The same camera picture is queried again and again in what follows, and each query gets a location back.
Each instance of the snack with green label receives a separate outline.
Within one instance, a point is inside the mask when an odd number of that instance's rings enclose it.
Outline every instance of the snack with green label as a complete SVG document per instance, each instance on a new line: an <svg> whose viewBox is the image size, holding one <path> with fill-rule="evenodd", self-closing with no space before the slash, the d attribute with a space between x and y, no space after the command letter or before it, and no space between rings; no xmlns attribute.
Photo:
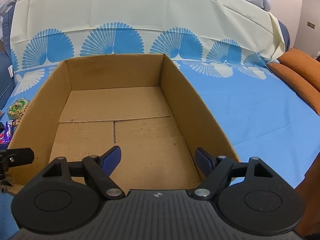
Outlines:
<svg viewBox="0 0 320 240"><path fill-rule="evenodd" d="M8 108L7 115L10 119L21 119L24 112L26 111L29 105L29 101L25 98L20 98L16 100L11 106Z"/></svg>

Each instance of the blue fan pattern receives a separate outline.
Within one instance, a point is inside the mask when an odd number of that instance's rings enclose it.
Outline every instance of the blue fan pattern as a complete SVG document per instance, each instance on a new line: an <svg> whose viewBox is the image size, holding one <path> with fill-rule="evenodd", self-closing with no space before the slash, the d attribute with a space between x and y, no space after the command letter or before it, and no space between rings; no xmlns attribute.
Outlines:
<svg viewBox="0 0 320 240"><path fill-rule="evenodd" d="M18 59L17 59L17 56L16 56L15 52L13 51L13 49L11 49L11 59L12 59L13 71L19 70Z"/></svg>
<svg viewBox="0 0 320 240"><path fill-rule="evenodd" d="M28 69L74 56L73 45L68 36L57 29L46 29L35 35L28 43L22 60L22 68Z"/></svg>
<svg viewBox="0 0 320 240"><path fill-rule="evenodd" d="M223 39L214 43L206 60L215 63L240 64L242 49L233 40Z"/></svg>
<svg viewBox="0 0 320 240"><path fill-rule="evenodd" d="M172 28L158 36L151 46L150 53L165 53L170 58L179 54L183 59L202 60L202 44L186 28Z"/></svg>
<svg viewBox="0 0 320 240"><path fill-rule="evenodd" d="M124 23L107 23L96 28L84 41L80 56L143 53L139 33Z"/></svg>
<svg viewBox="0 0 320 240"><path fill-rule="evenodd" d="M265 67L266 62L264 61L260 53L255 52L244 59L243 65Z"/></svg>

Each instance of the white tag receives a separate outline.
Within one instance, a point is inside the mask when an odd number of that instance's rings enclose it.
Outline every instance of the white tag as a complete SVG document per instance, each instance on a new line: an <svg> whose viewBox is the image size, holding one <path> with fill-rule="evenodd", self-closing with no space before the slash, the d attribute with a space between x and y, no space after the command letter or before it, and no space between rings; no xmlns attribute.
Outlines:
<svg viewBox="0 0 320 240"><path fill-rule="evenodd" d="M12 67L12 65L10 67L8 67L8 70L9 70L10 77L13 77L13 67Z"/></svg>

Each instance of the brown cardboard box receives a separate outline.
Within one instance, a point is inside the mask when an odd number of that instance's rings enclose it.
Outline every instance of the brown cardboard box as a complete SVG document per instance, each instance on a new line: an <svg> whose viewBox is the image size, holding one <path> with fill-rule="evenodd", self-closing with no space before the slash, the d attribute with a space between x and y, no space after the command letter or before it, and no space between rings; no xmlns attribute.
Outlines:
<svg viewBox="0 0 320 240"><path fill-rule="evenodd" d="M204 176L197 147L238 157L200 96L161 54L101 55L63 61L38 91L9 148L30 147L31 165L11 168L25 185L57 156L80 161L114 145L111 178L129 189L195 187Z"/></svg>

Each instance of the brown wooden surface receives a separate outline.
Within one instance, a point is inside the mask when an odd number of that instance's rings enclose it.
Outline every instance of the brown wooden surface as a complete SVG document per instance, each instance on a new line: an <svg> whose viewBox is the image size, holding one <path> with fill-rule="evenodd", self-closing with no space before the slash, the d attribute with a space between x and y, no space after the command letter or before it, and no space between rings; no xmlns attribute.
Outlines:
<svg viewBox="0 0 320 240"><path fill-rule="evenodd" d="M296 191L305 203L304 216L297 232L301 236L320 233L320 154L318 154Z"/></svg>

